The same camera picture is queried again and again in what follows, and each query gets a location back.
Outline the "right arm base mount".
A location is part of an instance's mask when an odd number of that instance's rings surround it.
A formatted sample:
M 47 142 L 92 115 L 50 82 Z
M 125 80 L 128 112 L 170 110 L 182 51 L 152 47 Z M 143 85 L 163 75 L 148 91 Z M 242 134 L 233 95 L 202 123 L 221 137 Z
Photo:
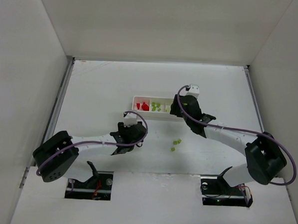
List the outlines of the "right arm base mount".
M 223 179 L 224 174 L 230 169 L 231 167 L 225 169 L 219 175 L 201 176 L 200 192 L 204 206 L 251 207 L 254 200 L 250 188 L 244 184 L 229 186 Z

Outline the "red round lego piece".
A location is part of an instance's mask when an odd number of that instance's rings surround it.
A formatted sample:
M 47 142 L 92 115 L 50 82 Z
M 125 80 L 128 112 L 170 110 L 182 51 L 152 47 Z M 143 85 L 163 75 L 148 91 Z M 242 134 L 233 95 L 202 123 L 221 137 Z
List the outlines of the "red round lego piece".
M 150 110 L 149 105 L 146 104 L 146 103 L 143 103 L 142 106 L 141 106 L 141 108 L 142 108 L 143 111 L 149 111 Z

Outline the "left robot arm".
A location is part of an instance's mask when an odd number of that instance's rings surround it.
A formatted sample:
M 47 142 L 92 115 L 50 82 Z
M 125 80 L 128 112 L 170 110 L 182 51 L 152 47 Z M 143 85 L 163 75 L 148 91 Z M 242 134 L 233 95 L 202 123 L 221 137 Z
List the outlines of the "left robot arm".
M 145 121 L 125 127 L 117 124 L 116 132 L 95 137 L 72 137 L 67 131 L 59 131 L 33 152 L 37 165 L 36 174 L 44 182 L 61 177 L 92 184 L 96 169 L 93 160 L 98 155 L 115 156 L 140 147 L 147 135 Z

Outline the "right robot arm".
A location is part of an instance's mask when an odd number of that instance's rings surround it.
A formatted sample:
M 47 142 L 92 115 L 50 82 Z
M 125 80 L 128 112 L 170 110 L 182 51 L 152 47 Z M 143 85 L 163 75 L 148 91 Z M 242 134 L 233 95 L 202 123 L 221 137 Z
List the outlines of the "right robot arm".
M 194 96 L 176 94 L 170 114 L 183 118 L 193 133 L 218 141 L 245 157 L 244 164 L 230 166 L 217 176 L 217 182 L 222 188 L 236 187 L 251 181 L 267 185 L 287 164 L 271 134 L 227 130 L 216 117 L 201 111 Z

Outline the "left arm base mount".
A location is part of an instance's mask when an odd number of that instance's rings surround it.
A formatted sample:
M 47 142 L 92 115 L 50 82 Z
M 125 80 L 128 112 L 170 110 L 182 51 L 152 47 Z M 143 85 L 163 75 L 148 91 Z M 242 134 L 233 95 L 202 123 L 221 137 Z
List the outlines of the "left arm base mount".
M 64 198 L 110 201 L 114 173 L 98 171 L 91 161 L 87 161 L 87 164 L 90 167 L 90 177 L 83 182 L 70 178 Z

